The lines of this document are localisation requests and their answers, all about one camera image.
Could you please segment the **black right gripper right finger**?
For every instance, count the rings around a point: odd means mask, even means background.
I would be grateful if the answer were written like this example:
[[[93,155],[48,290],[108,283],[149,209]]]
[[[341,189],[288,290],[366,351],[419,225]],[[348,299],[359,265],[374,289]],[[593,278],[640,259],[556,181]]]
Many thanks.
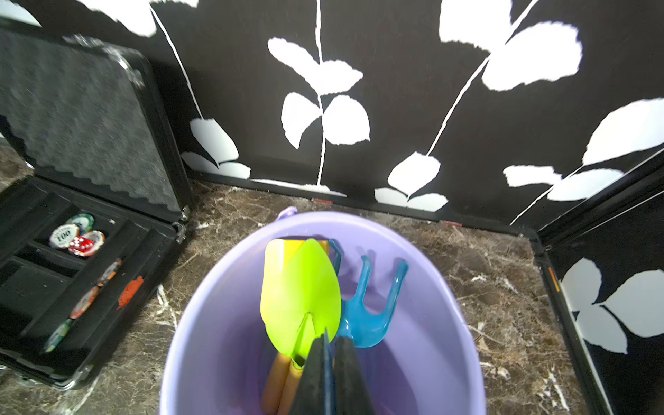
[[[356,347],[348,337],[339,336],[336,339],[334,375],[336,414],[375,414],[375,408],[356,354]]]

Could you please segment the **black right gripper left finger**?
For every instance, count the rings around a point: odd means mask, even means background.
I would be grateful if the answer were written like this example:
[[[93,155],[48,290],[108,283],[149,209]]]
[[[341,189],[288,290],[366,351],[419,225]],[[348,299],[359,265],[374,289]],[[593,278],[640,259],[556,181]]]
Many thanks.
[[[332,353],[327,332],[311,346],[290,414],[332,415]]]

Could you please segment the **purple plastic bucket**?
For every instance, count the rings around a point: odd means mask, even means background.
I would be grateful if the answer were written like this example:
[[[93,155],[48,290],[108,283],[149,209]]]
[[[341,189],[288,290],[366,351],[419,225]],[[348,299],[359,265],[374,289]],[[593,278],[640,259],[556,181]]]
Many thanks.
[[[276,354],[259,314],[265,250],[277,238],[336,240],[340,286],[353,296],[361,260],[372,261],[365,304],[381,312],[399,261],[409,270],[384,340],[359,349],[379,414],[484,414],[474,339],[436,266],[398,233],[332,211],[279,218],[250,234],[209,272],[171,342],[161,389],[163,414],[257,414]]]

